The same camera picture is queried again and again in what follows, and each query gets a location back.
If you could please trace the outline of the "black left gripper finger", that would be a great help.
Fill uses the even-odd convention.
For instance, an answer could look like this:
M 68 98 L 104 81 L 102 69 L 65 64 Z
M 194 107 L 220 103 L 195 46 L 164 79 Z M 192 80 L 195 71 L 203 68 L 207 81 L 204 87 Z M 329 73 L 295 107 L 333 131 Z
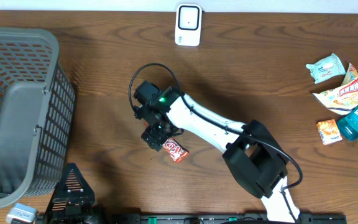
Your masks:
M 75 163 L 68 163 L 60 179 L 60 190 L 54 202 L 95 202 L 93 189 Z
M 59 190 L 60 190 L 60 184 L 57 184 L 52 194 L 52 197 L 48 203 L 47 209 L 44 213 L 44 218 L 52 218 L 54 215 L 57 215 L 61 212 L 61 208 L 58 206 L 58 203 L 54 202 Z

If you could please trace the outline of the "red Top chocolate bar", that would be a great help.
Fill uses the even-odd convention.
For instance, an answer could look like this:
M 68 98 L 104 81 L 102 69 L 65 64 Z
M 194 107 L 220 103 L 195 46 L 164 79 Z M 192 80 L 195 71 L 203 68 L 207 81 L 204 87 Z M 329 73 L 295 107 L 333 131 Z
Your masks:
M 172 133 L 158 125 L 150 126 L 148 122 L 145 122 L 141 139 L 157 152 L 164 149 L 176 163 L 189 155 L 189 152 L 173 138 Z

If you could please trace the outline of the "cream snack bag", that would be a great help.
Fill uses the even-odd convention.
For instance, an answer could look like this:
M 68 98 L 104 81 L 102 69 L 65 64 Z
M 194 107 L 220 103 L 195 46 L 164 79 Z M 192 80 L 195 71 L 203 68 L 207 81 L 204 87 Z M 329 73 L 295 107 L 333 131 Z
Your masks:
M 349 114 L 358 106 L 358 70 L 350 63 L 341 86 L 312 95 L 328 110 Z

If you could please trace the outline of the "light teal snack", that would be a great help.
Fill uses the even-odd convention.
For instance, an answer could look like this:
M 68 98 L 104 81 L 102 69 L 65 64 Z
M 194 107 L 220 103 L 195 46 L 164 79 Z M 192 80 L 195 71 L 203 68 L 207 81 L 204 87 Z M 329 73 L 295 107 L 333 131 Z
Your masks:
M 340 58 L 332 53 L 314 64 L 306 64 L 305 67 L 310 71 L 315 84 L 325 82 L 332 77 L 345 75 L 346 71 Z

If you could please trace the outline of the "small orange snack packet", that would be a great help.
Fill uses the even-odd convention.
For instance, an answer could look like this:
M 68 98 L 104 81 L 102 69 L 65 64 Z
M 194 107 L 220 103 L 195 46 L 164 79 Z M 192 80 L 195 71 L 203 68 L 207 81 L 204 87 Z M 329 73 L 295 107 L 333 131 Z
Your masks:
M 342 141 L 341 133 L 334 119 L 319 121 L 316 123 L 316 127 L 324 145 Z

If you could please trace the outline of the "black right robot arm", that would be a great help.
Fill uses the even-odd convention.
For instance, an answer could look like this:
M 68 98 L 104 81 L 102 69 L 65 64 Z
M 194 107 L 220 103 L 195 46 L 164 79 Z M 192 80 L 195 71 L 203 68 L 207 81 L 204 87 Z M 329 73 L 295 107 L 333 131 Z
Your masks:
M 300 221 L 300 210 L 289 193 L 294 185 L 287 178 L 287 164 L 296 162 L 262 123 L 226 119 L 197 104 L 179 88 L 161 90 L 148 81 L 141 83 L 129 98 L 140 104 L 132 109 L 135 118 L 147 123 L 141 138 L 150 148 L 177 152 L 174 136 L 189 131 L 221 152 L 236 182 L 261 199 L 268 220 Z

